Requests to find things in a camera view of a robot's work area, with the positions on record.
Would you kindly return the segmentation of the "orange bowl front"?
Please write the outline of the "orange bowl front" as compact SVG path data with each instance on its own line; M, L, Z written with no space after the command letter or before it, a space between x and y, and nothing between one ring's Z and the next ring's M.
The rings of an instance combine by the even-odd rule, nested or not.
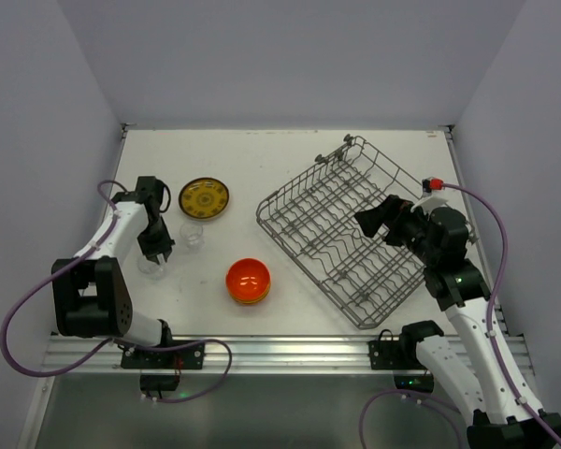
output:
M245 299L241 299L241 298L238 298L238 297L232 297L232 299L239 305L252 306L252 305L256 305L258 303L263 302L266 299L266 297L259 297L257 299L253 299L253 300L245 300Z

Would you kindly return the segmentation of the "clear glass cup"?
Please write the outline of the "clear glass cup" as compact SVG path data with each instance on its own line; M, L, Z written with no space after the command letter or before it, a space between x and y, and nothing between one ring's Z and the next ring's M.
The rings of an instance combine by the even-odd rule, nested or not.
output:
M186 222L180 226L180 237L184 246L190 251L200 250L204 243L203 225L193 222Z
M141 255L137 259L137 269L144 276L156 281L162 280L167 274L166 261L161 254L156 257L155 262Z

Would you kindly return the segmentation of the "yellow patterned plate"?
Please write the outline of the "yellow patterned plate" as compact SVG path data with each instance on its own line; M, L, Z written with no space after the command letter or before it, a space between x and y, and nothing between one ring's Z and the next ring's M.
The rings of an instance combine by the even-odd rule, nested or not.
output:
M213 220L226 211L230 203L230 191L222 181L200 177L181 188L178 203L181 212L191 219Z

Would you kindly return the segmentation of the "grey wire dish rack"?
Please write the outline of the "grey wire dish rack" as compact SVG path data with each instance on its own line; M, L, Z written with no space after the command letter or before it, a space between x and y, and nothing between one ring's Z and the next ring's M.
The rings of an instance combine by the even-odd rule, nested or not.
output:
M354 219L389 195L416 201L429 177L457 180L444 132L349 134L263 199L256 222L356 329L423 320L449 329L424 288L422 263L381 235L366 238Z

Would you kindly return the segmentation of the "orange bowl back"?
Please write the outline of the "orange bowl back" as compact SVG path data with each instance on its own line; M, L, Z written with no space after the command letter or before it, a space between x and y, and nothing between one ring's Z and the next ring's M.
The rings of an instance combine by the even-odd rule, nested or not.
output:
M265 263L255 258L243 258L233 263L225 276L228 294L258 297L269 292L271 275Z

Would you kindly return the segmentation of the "orange bowl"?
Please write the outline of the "orange bowl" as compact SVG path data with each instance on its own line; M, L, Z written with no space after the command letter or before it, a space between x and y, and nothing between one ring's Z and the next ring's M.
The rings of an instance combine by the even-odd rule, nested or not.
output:
M256 305L258 303L263 302L266 299L266 297L259 297L257 299L253 299L253 300L245 300L245 299L241 299L241 298L238 298L238 297L232 297L232 299L239 305L252 306L252 305Z
M255 258L243 258L233 263L225 276L228 294L258 297L269 292L271 275L265 263Z

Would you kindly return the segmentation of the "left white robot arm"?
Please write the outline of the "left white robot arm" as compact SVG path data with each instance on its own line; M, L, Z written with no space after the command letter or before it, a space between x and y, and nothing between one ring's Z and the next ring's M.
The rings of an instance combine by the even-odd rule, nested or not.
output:
M161 266L174 240L163 217L168 186L154 176L137 179L134 190L119 192L105 221L73 257L51 268L54 309L63 336L112 338L138 347L162 347L168 324L133 308L122 264L137 245L146 261Z

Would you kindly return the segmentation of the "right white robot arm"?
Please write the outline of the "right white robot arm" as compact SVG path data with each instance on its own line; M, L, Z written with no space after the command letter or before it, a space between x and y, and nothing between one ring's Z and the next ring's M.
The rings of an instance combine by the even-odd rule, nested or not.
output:
M390 195L354 218L368 238L386 227L384 243L407 248L423 263L425 288L456 331L469 362L458 358L433 321L403 326L399 343L405 357L431 371L462 414L468 446L556 447L561 416L543 409L505 342L489 288L467 258L466 217L448 206L426 211Z

